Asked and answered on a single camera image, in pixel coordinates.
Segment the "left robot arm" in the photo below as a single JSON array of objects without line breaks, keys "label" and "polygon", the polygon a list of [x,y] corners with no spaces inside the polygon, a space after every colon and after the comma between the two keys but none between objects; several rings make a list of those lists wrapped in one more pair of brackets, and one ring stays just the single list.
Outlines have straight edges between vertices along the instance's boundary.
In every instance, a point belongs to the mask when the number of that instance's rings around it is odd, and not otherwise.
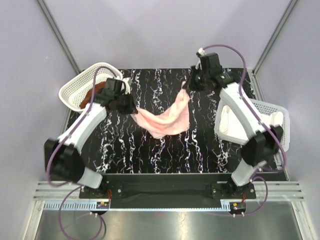
[{"label": "left robot arm", "polygon": [[86,167],[82,149],[95,128],[107,117],[108,112],[123,115],[136,114],[137,109],[131,94],[130,78],[108,78],[99,91],[92,90],[91,100],[76,121],[57,139],[44,143],[46,177],[49,182],[57,177],[90,188],[97,198],[108,193],[103,176]]}]

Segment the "white towel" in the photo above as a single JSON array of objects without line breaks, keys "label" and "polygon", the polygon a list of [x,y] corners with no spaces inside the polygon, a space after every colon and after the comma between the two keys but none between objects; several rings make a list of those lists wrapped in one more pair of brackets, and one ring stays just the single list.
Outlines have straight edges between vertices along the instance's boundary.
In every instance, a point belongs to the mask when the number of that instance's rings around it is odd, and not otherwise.
[{"label": "white towel", "polygon": [[[246,123],[253,124],[254,126],[261,126],[260,123],[264,123],[266,126],[281,126],[284,122],[284,114],[281,111],[276,111],[271,114],[257,114],[260,120],[253,115],[249,110]],[[222,108],[219,123],[217,125],[218,133],[226,135],[228,137],[245,139],[247,132],[241,121],[235,112],[228,106],[225,105]]]}]

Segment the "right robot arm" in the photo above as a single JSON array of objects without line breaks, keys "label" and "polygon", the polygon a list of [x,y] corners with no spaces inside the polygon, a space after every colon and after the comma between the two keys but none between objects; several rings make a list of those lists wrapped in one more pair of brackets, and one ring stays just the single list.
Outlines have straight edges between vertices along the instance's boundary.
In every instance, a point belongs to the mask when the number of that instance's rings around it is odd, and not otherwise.
[{"label": "right robot arm", "polygon": [[243,92],[240,81],[223,70],[217,53],[205,53],[201,48],[196,55],[199,61],[191,67],[184,88],[216,92],[220,97],[219,104],[230,107],[248,138],[241,149],[241,161],[227,185],[228,195],[236,199],[244,194],[245,186],[258,168],[279,151],[284,130],[280,125],[266,125],[262,121],[259,111]]}]

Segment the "pink towel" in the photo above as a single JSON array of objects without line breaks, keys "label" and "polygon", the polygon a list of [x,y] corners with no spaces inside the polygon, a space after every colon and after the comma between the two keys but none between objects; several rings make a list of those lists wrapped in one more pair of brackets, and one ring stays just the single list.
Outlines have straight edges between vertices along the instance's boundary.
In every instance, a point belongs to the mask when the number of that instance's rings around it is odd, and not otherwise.
[{"label": "pink towel", "polygon": [[189,129],[190,96],[184,88],[177,93],[172,105],[159,115],[138,108],[131,117],[135,123],[145,129],[154,139],[181,134]]}]

